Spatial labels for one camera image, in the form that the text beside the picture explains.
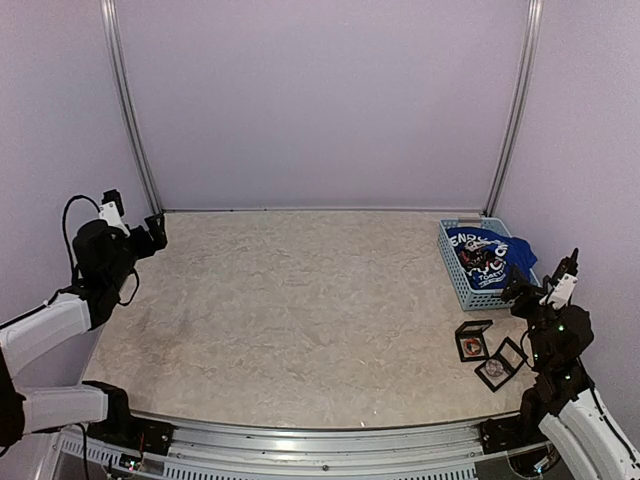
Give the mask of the blue printed t-shirt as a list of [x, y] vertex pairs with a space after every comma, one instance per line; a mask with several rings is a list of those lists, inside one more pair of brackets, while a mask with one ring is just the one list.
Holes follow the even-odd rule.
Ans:
[[512, 267], [531, 279], [537, 257], [526, 240], [477, 227], [449, 228], [446, 235], [472, 289], [503, 289]]

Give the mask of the round brooch badge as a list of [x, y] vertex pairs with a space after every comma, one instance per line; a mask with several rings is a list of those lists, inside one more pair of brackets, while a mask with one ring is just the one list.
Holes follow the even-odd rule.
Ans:
[[466, 338], [462, 341], [463, 353], [466, 357], [476, 357], [483, 353], [482, 343], [477, 338]]

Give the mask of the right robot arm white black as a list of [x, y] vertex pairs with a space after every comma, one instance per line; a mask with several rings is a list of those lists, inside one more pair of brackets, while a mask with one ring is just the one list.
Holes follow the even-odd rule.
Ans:
[[576, 479], [637, 479], [639, 450], [609, 414], [581, 355], [594, 340], [590, 313], [571, 302], [577, 277], [549, 288], [513, 269], [501, 297], [527, 321], [534, 387], [511, 433], [523, 444], [544, 435]]

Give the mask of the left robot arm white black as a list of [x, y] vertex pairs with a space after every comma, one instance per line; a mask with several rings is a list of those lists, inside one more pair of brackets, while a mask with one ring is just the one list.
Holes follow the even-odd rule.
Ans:
[[134, 229], [118, 217], [101, 216], [79, 228], [70, 286], [53, 299], [1, 327], [1, 445], [83, 423], [88, 435], [141, 449], [152, 441], [143, 420], [129, 408], [126, 392], [104, 382], [66, 387], [19, 387], [16, 377], [67, 340], [103, 326], [127, 303], [121, 289], [138, 261], [167, 246], [163, 215]]

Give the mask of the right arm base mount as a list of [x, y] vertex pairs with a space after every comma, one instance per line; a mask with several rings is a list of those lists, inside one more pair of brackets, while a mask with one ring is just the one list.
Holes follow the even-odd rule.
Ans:
[[539, 428], [526, 423], [520, 415], [489, 418], [479, 424], [478, 430], [485, 455], [546, 441]]

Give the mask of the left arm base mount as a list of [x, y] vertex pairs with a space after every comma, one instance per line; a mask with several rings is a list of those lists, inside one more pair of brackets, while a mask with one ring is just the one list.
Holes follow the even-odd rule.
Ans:
[[95, 387], [107, 396], [106, 419], [89, 424], [87, 433], [90, 438], [141, 454], [168, 455], [173, 425], [133, 415], [129, 396], [122, 388], [100, 381], [83, 381], [82, 384]]

